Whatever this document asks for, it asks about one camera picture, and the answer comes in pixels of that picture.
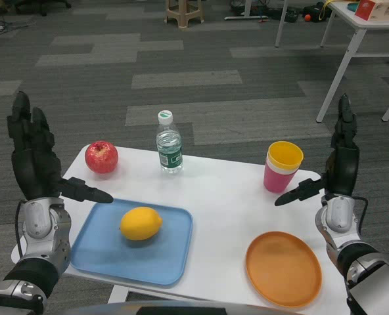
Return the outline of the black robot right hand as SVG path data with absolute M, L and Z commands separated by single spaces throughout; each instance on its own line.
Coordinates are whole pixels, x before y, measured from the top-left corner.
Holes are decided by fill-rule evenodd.
M 359 169 L 359 147 L 354 142 L 357 134 L 357 116 L 352 112 L 348 95 L 343 94 L 338 102 L 338 120 L 331 138 L 333 149 L 325 164 L 325 172 L 318 180 L 303 180 L 298 187 L 276 199 L 281 206 L 295 200 L 304 201 L 319 194 L 351 196 Z

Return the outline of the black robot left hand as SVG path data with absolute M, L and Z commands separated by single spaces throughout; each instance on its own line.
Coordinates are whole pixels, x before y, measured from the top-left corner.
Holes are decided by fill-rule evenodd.
M 7 129 L 14 144 L 12 168 L 26 200 L 63 196 L 76 201 L 113 202 L 110 194 L 87 186 L 84 180 L 62 178 L 61 162 L 53 151 L 54 134 L 45 114 L 38 107 L 31 108 L 28 95 L 22 91 L 7 116 Z

